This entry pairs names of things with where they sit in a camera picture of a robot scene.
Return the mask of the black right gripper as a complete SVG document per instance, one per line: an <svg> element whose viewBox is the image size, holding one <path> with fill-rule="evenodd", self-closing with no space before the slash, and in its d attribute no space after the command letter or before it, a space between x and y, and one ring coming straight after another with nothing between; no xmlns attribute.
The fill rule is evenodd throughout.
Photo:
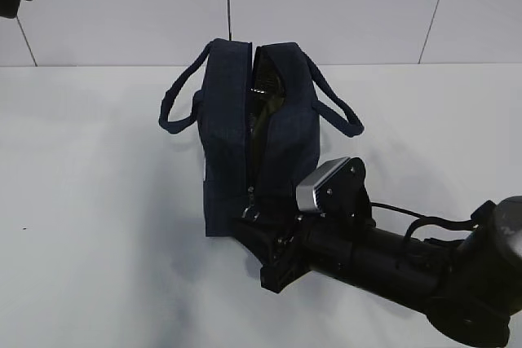
<svg viewBox="0 0 522 348"><path fill-rule="evenodd" d="M262 263L261 287L281 293L311 270L304 248L309 228L305 217L296 217L288 226L269 217L237 218L232 223L232 237Z"/></svg>

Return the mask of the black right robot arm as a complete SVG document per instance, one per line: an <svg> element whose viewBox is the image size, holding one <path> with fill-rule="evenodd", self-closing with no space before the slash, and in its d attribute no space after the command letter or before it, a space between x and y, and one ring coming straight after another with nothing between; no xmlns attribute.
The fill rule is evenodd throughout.
<svg viewBox="0 0 522 348"><path fill-rule="evenodd" d="M521 199L487 201L462 240L419 240L367 224L343 230L312 214L238 218L232 234L274 293L316 271L424 314L472 347L504 347L521 310Z"/></svg>

